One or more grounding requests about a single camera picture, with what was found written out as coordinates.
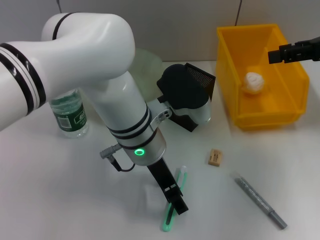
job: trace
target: water bottle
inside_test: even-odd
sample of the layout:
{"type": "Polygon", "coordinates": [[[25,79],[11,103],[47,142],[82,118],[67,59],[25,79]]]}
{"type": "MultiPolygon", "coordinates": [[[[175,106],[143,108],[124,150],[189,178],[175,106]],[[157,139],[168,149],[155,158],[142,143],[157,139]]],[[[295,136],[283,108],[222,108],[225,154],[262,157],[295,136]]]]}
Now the water bottle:
{"type": "Polygon", "coordinates": [[[80,138],[88,131],[87,116],[78,89],[50,101],[59,128],[68,138],[80,138]]]}

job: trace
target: white table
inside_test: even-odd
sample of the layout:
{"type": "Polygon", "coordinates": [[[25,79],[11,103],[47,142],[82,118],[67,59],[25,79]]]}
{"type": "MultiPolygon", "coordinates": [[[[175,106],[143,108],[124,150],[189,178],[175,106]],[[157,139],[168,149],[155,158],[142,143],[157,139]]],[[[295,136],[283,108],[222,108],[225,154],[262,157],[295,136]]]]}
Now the white table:
{"type": "MultiPolygon", "coordinates": [[[[215,62],[191,62],[213,73],[215,62]]],[[[160,129],[172,172],[186,165],[189,211],[161,231],[166,201],[146,167],[117,172],[99,152],[116,143],[88,104],[89,132],[66,139],[46,104],[0,132],[2,240],[311,240],[320,223],[320,64],[310,77],[307,113],[283,129],[247,133],[228,120],[216,82],[212,119],[190,133],[171,121],[160,129]],[[211,148],[220,167],[207,164],[211,148]],[[233,182],[245,177],[286,221],[280,231],[233,182]]],[[[123,151],[120,165],[131,162],[123,151]]]]}

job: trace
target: yellow bin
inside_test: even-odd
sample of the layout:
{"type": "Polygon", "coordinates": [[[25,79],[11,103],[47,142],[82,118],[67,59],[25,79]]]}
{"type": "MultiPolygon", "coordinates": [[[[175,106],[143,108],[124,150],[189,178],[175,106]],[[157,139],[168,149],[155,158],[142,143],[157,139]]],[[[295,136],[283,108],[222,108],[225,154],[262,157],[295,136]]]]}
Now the yellow bin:
{"type": "Polygon", "coordinates": [[[234,124],[260,130],[291,124],[306,111],[309,77],[299,62],[269,64],[268,51],[288,44],[278,25],[218,27],[216,77],[234,124]],[[263,76],[258,94],[243,91],[248,72],[263,76]]]}

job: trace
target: bottle label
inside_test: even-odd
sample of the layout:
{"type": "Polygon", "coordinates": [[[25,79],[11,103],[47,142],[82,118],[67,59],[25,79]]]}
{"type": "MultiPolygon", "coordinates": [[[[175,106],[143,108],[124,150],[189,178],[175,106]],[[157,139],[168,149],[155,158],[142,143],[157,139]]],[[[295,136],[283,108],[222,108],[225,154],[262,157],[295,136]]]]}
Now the bottle label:
{"type": "Polygon", "coordinates": [[[58,114],[53,113],[56,121],[63,131],[74,132],[81,129],[87,122],[87,116],[84,109],[84,105],[81,104],[81,107],[73,113],[70,114],[58,114]]]}

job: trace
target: white robotic arm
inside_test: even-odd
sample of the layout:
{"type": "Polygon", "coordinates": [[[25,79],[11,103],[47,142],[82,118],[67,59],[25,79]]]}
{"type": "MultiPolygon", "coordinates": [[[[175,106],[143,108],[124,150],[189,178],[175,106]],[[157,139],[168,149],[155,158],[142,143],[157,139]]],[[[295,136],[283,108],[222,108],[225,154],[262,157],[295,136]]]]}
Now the white robotic arm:
{"type": "MultiPolygon", "coordinates": [[[[101,156],[120,171],[113,154],[123,149],[134,164],[148,167],[178,214],[187,211],[163,160],[166,142],[158,125],[171,116],[171,109],[197,123],[207,122],[209,97],[200,94],[200,105],[189,100],[189,107],[182,100],[185,95],[177,97],[171,90],[179,85],[163,79],[158,83],[162,103],[155,100],[148,106],[128,72],[135,56],[132,30],[117,15],[57,14],[45,24],[41,40],[0,44],[0,131],[56,96],[81,87],[118,142],[101,156]],[[177,107],[171,108],[170,101],[177,107]]],[[[194,85],[189,83],[190,91],[194,85]]]]}

